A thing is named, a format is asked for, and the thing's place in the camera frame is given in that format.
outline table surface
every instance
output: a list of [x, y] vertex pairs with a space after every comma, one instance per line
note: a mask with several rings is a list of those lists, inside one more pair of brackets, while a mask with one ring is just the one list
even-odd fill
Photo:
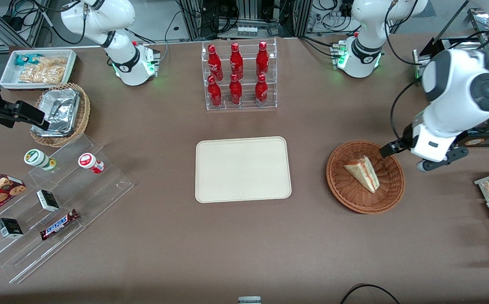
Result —
[[[407, 58], [429, 38], [392, 37]], [[75, 49], [72, 81], [92, 103], [86, 133], [137, 185], [22, 283], [9, 285], [0, 268], [0, 303], [235, 303], [254, 295], [265, 304], [337, 303], [358, 283], [385, 287], [401, 303], [489, 302], [489, 211], [473, 185], [489, 175], [489, 148], [427, 174], [415, 169], [416, 156], [398, 154], [402, 201], [381, 215], [357, 214], [334, 198], [325, 164], [346, 141], [394, 139], [389, 109], [413, 68], [386, 48], [370, 77], [353, 79], [300, 40], [277, 43], [279, 107], [254, 112], [205, 110], [200, 43], [169, 46], [159, 77], [139, 87], [115, 77], [101, 48]], [[2, 92], [28, 102], [39, 94]], [[396, 108], [399, 129], [425, 106], [422, 89], [409, 89]], [[25, 175], [30, 148], [54, 151], [28, 129], [0, 125], [0, 173]], [[262, 136], [287, 141], [291, 196], [198, 203], [196, 144]]]

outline clear acrylic shelf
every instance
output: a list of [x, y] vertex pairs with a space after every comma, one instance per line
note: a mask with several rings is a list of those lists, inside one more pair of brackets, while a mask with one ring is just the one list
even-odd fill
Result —
[[[267, 91], [267, 102], [265, 106], [256, 105], [256, 56], [259, 50], [259, 44], [261, 41], [267, 43], [267, 53], [269, 53], [269, 71], [265, 75], [266, 83], [269, 87]], [[243, 88], [243, 100], [240, 106], [235, 106], [231, 102], [231, 94], [229, 93], [229, 83], [231, 82], [229, 76], [231, 75], [231, 65], [229, 64], [229, 58], [231, 57], [231, 43], [233, 41], [210, 41], [202, 43], [201, 63], [203, 73], [203, 86], [205, 87], [205, 104], [207, 110], [239, 110], [239, 109], [264, 109], [264, 108], [276, 108], [278, 105], [277, 95], [277, 46], [275, 39], [263, 39], [263, 40], [238, 40], [239, 50], [243, 56], [244, 64], [244, 78], [240, 80], [240, 84]], [[221, 89], [221, 108], [215, 108], [209, 99], [209, 91], [207, 87], [207, 77], [210, 75], [209, 71], [209, 52], [207, 52], [207, 46], [213, 44], [216, 47], [216, 52], [221, 59], [221, 70], [224, 73], [222, 81], [218, 81], [218, 85]]]
[[[78, 166], [77, 160], [84, 152], [103, 161], [105, 169], [100, 174]], [[10, 277], [9, 283], [24, 280], [134, 186], [111, 164], [101, 146], [86, 135], [66, 144], [51, 157], [57, 160], [57, 167], [52, 171], [32, 169], [23, 178], [26, 192], [0, 211], [0, 218], [16, 219], [24, 233], [19, 239], [6, 239], [0, 234], [0, 265]], [[60, 205], [58, 212], [41, 207], [36, 196], [40, 189], [53, 192]], [[80, 218], [42, 241], [40, 231], [73, 209]]]

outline round wicker basket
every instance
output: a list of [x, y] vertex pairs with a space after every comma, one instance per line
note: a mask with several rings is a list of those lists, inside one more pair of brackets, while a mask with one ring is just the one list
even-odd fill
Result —
[[[69, 137], [41, 137], [37, 136], [32, 131], [30, 131], [30, 136], [36, 141], [38, 144], [42, 144], [44, 146], [51, 146], [53, 148], [60, 148], [65, 145], [67, 142], [70, 142], [76, 136], [82, 134], [86, 126], [88, 125], [88, 116], [90, 115], [90, 100], [88, 100], [88, 96], [86, 96], [85, 91], [78, 85], [73, 83], [66, 83], [63, 85], [59, 85], [57, 87], [51, 88], [49, 90], [63, 90], [63, 89], [74, 89], [81, 94], [81, 100], [79, 102], [79, 109], [77, 110], [77, 118], [74, 126], [74, 133], [72, 133]], [[41, 98], [43, 95], [38, 98], [38, 102], [36, 102], [36, 108], [39, 108]]]
[[[404, 172], [394, 156], [382, 158], [380, 145], [369, 141], [350, 141], [336, 148], [327, 162], [327, 183], [335, 197], [347, 208], [364, 214], [378, 214], [393, 208], [402, 198]], [[344, 165], [368, 156], [380, 187], [376, 193], [366, 190]]]

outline white robotic arm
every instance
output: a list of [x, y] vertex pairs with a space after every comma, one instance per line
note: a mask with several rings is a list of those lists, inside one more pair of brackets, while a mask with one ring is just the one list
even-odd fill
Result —
[[387, 40], [387, 20], [404, 19], [422, 12], [428, 0], [355, 0], [351, 17], [361, 23], [357, 37], [339, 42], [337, 68], [356, 78], [367, 77], [377, 67]]
[[123, 30], [136, 17], [128, 0], [82, 0], [60, 13], [71, 32], [98, 43], [113, 61], [117, 76], [127, 85], [140, 85], [157, 75], [157, 58], [150, 48], [132, 43]]
[[[475, 1], [489, 13], [489, 1]], [[410, 149], [430, 171], [467, 155], [453, 143], [461, 133], [489, 119], [489, 49], [445, 50], [432, 58], [421, 79], [430, 105], [382, 155]]]

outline red bottle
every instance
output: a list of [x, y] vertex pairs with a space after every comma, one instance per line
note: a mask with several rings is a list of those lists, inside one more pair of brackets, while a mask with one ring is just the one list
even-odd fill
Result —
[[221, 71], [221, 60], [220, 56], [216, 54], [216, 48], [212, 44], [208, 47], [209, 50], [209, 70], [211, 75], [216, 77], [217, 81], [224, 79], [224, 73]]
[[233, 102], [235, 106], [240, 105], [243, 100], [243, 87], [240, 84], [239, 77], [236, 73], [231, 74], [229, 91], [231, 92], [231, 102]]
[[209, 82], [209, 86], [207, 87], [207, 90], [209, 91], [209, 98], [211, 100], [212, 106], [215, 108], [221, 107], [221, 91], [220, 87], [216, 83], [216, 79], [214, 76], [209, 75], [207, 77], [207, 81]]
[[265, 83], [265, 74], [261, 74], [257, 78], [256, 83], [256, 105], [265, 106], [267, 103], [267, 90], [269, 87]]
[[256, 75], [258, 77], [264, 73], [265, 75], [269, 71], [269, 54], [267, 53], [267, 43], [260, 42], [260, 51], [256, 57]]
[[243, 56], [240, 54], [238, 43], [231, 43], [229, 62], [231, 63], [231, 73], [235, 73], [238, 79], [242, 79], [244, 77]]

